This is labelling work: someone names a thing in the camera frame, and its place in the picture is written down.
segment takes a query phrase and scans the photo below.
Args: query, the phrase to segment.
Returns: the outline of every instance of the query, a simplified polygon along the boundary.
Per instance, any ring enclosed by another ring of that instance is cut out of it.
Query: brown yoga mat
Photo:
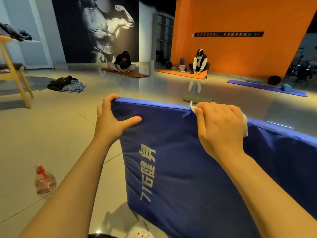
[[[204,79],[207,76],[207,70],[203,71],[202,73],[200,73],[197,76],[190,74],[190,73],[182,73],[179,71],[172,71],[172,70],[159,70],[158,72],[166,73],[166,74],[174,74],[174,75],[184,76],[184,77],[189,77],[189,78],[197,78],[197,79]]]
[[[128,73],[122,73],[122,72],[113,71],[110,68],[102,68],[102,70],[108,71],[108,72],[112,72],[112,73],[116,73],[116,74],[121,74],[121,75],[130,77],[130,78],[145,78],[145,77],[148,77],[148,75],[137,73],[137,72],[134,72],[134,71],[128,72]]]

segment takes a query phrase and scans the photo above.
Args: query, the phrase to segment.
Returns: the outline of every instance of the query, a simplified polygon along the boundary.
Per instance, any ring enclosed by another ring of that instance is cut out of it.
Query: pink liquid
[[[48,174],[46,178],[43,175],[37,175],[35,178],[35,187],[38,194],[50,192],[56,186],[56,179],[53,175]]]

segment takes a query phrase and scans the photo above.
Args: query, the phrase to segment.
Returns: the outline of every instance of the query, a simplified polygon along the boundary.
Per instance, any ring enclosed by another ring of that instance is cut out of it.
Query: pile of clothes
[[[4,24],[0,22],[0,35],[10,36],[13,39],[19,41],[32,40],[32,36],[24,30],[18,30],[9,24]]]
[[[86,86],[87,85],[79,82],[72,76],[68,76],[65,78],[58,78],[57,80],[51,81],[47,88],[59,92],[80,93],[84,90]]]

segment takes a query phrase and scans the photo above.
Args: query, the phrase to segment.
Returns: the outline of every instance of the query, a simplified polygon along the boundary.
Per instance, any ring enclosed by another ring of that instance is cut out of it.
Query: black t-shirt
[[[125,62],[122,60],[122,55],[119,54],[116,58],[115,64],[118,64],[122,70],[127,69],[131,66],[130,60],[126,60]]]

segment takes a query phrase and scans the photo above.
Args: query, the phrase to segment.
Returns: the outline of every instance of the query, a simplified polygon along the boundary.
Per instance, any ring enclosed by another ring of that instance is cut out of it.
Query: purple yoga mat
[[[297,91],[297,90],[283,91],[279,87],[268,86],[268,85],[252,83],[252,82],[238,81],[238,80],[229,80],[228,83],[238,84],[238,85],[252,87],[252,88],[265,89],[265,90],[270,90],[270,91],[279,92],[279,93],[285,93],[285,94],[292,94],[292,95],[307,97],[307,94],[304,91]]]

